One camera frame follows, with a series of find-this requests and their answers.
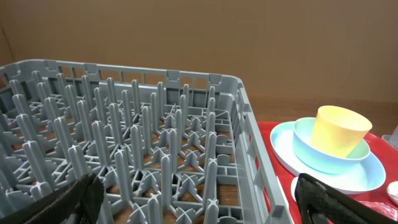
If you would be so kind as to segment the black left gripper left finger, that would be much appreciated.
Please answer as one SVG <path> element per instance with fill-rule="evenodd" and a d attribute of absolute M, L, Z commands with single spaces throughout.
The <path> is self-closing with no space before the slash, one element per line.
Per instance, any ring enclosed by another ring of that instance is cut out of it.
<path fill-rule="evenodd" d="M 1 224 L 96 223 L 104 200 L 104 185 L 94 173 L 56 190 L 18 212 L 1 218 Z"/>

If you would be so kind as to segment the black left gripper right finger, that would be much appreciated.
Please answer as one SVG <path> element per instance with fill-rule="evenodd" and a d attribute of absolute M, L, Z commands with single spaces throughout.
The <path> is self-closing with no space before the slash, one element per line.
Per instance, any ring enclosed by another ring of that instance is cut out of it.
<path fill-rule="evenodd" d="M 295 198 L 302 223 L 397 224 L 394 219 L 305 173 L 298 176 Z"/>

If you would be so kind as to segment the light blue bowl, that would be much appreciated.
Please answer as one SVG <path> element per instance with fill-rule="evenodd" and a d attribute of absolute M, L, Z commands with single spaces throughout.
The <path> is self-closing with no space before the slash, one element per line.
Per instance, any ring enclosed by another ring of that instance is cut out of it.
<path fill-rule="evenodd" d="M 365 160 L 371 153 L 370 147 L 362 140 L 347 157 L 336 157 L 319 151 L 310 145 L 315 118 L 300 118 L 293 125 L 293 152 L 309 167 L 327 174 L 342 174 Z"/>

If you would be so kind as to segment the light blue plate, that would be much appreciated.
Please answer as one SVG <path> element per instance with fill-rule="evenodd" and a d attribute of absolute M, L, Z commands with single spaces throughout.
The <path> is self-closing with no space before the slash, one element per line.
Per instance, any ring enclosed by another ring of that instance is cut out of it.
<path fill-rule="evenodd" d="M 327 174 L 304 164 L 293 152 L 293 122 L 284 122 L 270 133 L 271 145 L 277 160 L 293 175 L 306 173 L 344 194 L 361 194 L 381 187 L 386 171 L 380 160 L 370 153 L 361 163 L 343 174 Z"/>

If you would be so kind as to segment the yellow plastic cup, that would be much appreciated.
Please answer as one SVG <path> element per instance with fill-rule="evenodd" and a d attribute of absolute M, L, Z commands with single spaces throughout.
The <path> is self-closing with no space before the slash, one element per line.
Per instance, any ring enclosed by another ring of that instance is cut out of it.
<path fill-rule="evenodd" d="M 363 115 L 339 106 L 319 107 L 310 144 L 326 154 L 346 157 L 372 129 Z"/>

